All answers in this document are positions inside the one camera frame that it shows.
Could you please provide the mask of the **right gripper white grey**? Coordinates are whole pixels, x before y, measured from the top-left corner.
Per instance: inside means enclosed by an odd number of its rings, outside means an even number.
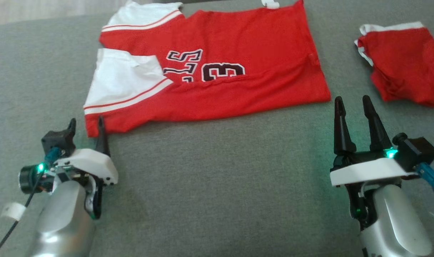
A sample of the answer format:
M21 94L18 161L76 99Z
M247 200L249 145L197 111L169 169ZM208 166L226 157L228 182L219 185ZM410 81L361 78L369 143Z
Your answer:
M374 224L380 215L376 211L374 195L376 190L365 188L377 185L401 187L402 180L417 178L413 171L405 171L394 159L396 150L387 135L385 127L368 95L362 98L364 115L370 130L370 151L357 152L352 142L347 122L346 110L341 96L335 98L334 106L334 153L333 167L330 169L332 186L345 186L349 197L349 211L352 218L364 230Z

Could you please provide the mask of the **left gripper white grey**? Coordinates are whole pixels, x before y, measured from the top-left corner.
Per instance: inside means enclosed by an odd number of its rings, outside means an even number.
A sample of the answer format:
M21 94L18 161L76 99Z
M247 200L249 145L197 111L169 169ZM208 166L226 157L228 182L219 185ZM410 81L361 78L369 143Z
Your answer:
M64 182L78 182L84 188L84 208L93 219L99 219L102 212L102 189L116 185L119 173L111 159L104 117L98 118L98 137L95 150L82 148L71 156L59 155L53 148L45 160L36 165L25 166L19 172L19 188L24 194L33 195L47 192L52 194ZM76 133L76 119L72 118L67 127L67 137Z

